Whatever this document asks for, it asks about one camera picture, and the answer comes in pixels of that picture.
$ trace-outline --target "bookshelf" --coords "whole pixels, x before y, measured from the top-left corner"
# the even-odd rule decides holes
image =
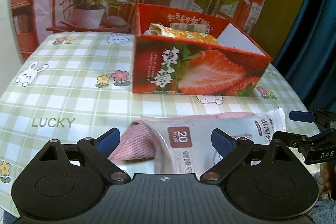
[[[38,47],[34,0],[11,0],[11,10],[18,46],[26,60]]]

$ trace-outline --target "pink cloth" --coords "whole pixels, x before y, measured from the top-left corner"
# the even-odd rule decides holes
[[[161,118],[167,120],[197,120],[197,119],[227,119],[255,115],[252,112],[226,112],[216,115],[198,115],[176,118]],[[154,158],[155,148],[152,136],[142,120],[132,122],[120,137],[120,144],[108,157],[109,160],[131,160]]]

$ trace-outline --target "red cardboard box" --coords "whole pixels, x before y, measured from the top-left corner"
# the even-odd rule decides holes
[[[220,45],[144,35],[151,23],[206,24]],[[133,92],[248,96],[272,58],[230,21],[189,10],[138,4]]]

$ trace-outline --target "tablecloth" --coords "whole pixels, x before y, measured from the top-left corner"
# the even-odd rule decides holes
[[[250,97],[133,94],[133,36],[123,37],[111,39],[107,33],[95,32],[53,34],[18,71],[0,98],[0,166],[6,166],[0,168],[1,208],[19,216],[11,200],[12,184],[48,140],[76,143],[112,127],[123,133],[141,115],[260,113],[282,107],[287,131],[319,132],[314,124],[288,119],[291,110],[306,108],[272,65]],[[151,160],[121,167],[130,175],[154,170]]]

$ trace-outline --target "plastic package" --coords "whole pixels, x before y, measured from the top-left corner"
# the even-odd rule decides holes
[[[206,34],[206,33],[202,33],[201,31],[196,32],[196,31],[187,31],[187,30],[176,30],[176,29],[162,26],[160,24],[151,24],[147,33],[149,35],[189,39],[189,40],[194,40],[194,41],[198,41],[198,42],[202,42],[206,44],[213,44],[213,45],[219,44],[215,37],[213,37],[212,35]]]
[[[142,120],[156,149],[154,172],[195,173],[198,179],[221,159],[211,144],[213,129],[219,128],[233,138],[249,138],[255,144],[269,144],[274,132],[286,131],[282,108],[241,118],[161,121],[142,117]]]

